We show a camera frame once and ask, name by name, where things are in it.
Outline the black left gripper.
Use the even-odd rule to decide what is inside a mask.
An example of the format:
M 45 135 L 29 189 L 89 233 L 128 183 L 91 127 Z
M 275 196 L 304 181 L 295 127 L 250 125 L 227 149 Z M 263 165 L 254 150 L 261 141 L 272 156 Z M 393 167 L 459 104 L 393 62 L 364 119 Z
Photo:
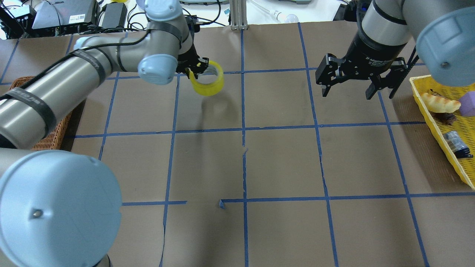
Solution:
M 209 58 L 200 57 L 197 54 L 195 45 L 192 44 L 186 52 L 180 52 L 178 55 L 176 72 L 188 75 L 189 71 L 192 71 L 194 75 L 197 75 L 203 74 L 208 67 Z

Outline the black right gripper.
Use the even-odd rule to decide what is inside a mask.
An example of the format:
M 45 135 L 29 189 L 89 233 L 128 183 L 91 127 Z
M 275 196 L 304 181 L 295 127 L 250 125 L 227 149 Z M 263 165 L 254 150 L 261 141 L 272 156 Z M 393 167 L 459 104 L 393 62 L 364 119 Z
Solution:
M 388 64 L 373 66 L 370 61 L 361 62 L 338 59 L 333 54 L 326 54 L 315 72 L 315 82 L 322 86 L 322 97 L 328 96 L 332 86 L 348 80 L 371 80 L 366 89 L 366 99 L 371 100 L 384 88 L 395 88 L 409 69 L 403 57 L 398 57 Z

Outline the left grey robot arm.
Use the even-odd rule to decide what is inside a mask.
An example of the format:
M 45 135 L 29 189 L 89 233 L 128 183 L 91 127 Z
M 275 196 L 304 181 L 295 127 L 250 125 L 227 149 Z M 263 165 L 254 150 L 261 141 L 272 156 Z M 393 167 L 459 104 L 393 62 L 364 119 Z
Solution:
M 97 158 L 32 147 L 113 72 L 136 71 L 163 86 L 206 70 L 178 0 L 146 0 L 145 14 L 141 38 L 79 38 L 68 55 L 1 96 L 1 251 L 13 265 L 110 265 L 122 218 L 117 178 Z

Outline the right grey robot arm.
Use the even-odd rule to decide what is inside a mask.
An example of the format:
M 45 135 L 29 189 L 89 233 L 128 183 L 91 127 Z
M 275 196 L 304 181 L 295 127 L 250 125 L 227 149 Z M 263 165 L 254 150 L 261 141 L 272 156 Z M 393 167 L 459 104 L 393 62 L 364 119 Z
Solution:
M 366 99 L 389 88 L 394 98 L 418 60 L 444 86 L 474 83 L 473 0 L 353 0 L 357 24 L 346 55 L 326 54 L 315 72 L 326 97 L 332 86 L 370 80 Z

